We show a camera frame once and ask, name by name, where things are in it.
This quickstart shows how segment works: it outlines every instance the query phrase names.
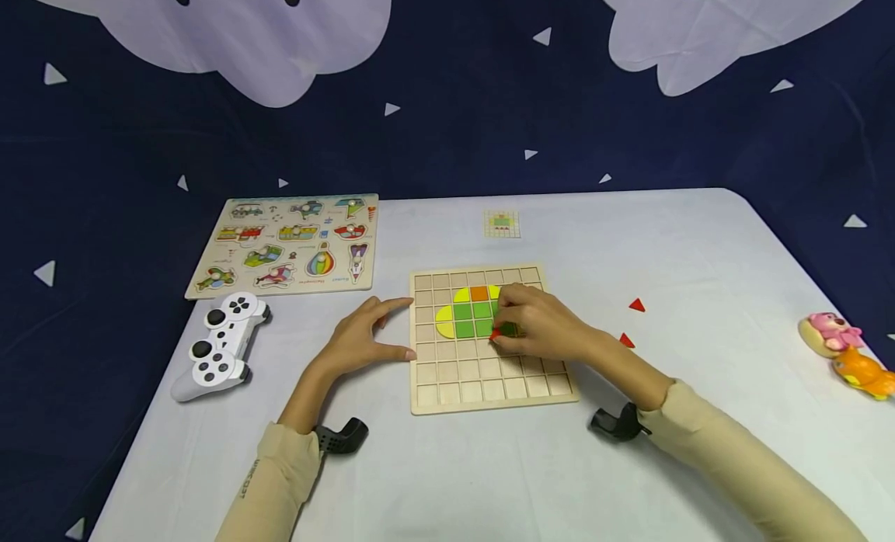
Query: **white tablecloth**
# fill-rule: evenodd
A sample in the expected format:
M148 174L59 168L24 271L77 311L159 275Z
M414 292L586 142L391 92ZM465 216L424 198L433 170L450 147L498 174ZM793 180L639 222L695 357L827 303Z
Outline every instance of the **white tablecloth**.
M516 209L522 238L485 238L482 212ZM373 289L269 297L251 384L178 405L171 383L204 337L199 301L93 542L212 540L295 381L366 296L407 295L414 270L541 263L547 287L589 323L682 377L825 491L870 540L895 540L895 414L846 387L796 334L835 311L746 201L723 189L383 201ZM647 312L628 305L641 298ZM382 342L407 343L400 314ZM414 417L407 364L337 384L323 422L370 426L329 457L295 540L755 540L693 471L646 438L585 426L624 399L578 369L582 400Z

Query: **right hand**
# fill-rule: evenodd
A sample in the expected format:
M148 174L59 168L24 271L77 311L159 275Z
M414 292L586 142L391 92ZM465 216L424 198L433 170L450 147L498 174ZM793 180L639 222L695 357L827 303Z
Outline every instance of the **right hand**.
M516 323L525 337L498 336L494 343L505 352L548 360L584 360L606 332L579 319L554 295L513 283L500 290L500 310L494 326Z

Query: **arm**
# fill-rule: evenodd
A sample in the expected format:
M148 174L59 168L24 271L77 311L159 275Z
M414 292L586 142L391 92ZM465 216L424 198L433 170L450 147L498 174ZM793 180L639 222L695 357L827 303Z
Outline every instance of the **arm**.
M517 323L526 334L495 338L501 349L593 367L640 408L649 439L702 472L766 540L865 540L835 503L736 420L584 324L554 296L512 284L500 291L500 306L495 325Z
M368 364L385 360L415 360L404 346L373 340L388 314L411 305L412 299L366 300L342 319L326 347L306 367L283 408L277 424L269 424L258 446L258 457L237 491L216 542L288 542L302 503L319 473L317 434L320 407L335 379Z

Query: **toy figurine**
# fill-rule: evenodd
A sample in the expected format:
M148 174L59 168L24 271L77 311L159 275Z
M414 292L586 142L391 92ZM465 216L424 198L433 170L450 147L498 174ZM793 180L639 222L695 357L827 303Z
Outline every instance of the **toy figurine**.
M824 356L835 358L849 346L863 348L861 329L835 313L812 313L799 321L799 334L808 346Z
M885 370L876 360L859 353L854 346L844 349L832 364L838 376L878 401L884 401L895 394L895 373Z

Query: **controller button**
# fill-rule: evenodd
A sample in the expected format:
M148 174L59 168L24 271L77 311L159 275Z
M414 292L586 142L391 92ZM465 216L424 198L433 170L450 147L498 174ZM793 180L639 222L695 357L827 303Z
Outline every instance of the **controller button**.
M206 355L211 353L211 343L206 342L204 340L200 340L193 344L193 355L196 358L204 358Z
M221 323L224 322L225 318L226 318L226 314L224 314L223 311L220 311L220 309L211 309L211 311L208 312L208 315L206 317L206 319L208 319L208 324L210 324L212 326L220 325Z

